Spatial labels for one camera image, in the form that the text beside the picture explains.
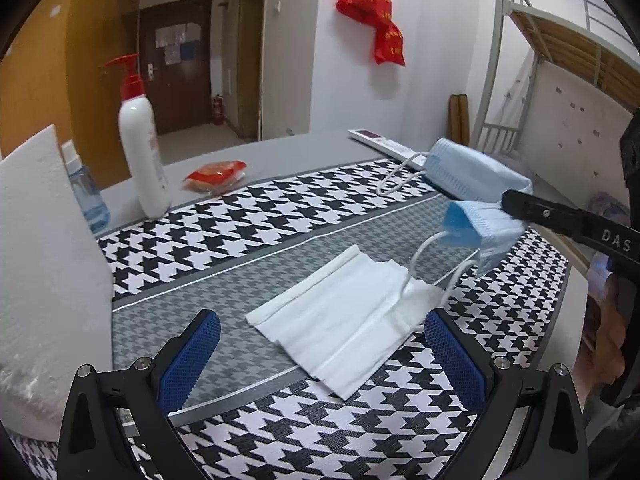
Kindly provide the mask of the person's right hand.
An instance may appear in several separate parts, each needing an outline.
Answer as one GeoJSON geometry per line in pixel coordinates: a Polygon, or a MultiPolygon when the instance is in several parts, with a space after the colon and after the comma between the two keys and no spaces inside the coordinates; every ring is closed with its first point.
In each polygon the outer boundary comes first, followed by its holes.
{"type": "Polygon", "coordinates": [[[623,375],[622,345],[625,337],[625,320],[617,312],[615,304],[601,304],[600,325],[594,333],[592,349],[583,342],[574,365],[573,379],[580,404],[585,404],[594,388],[611,385],[623,375]]]}

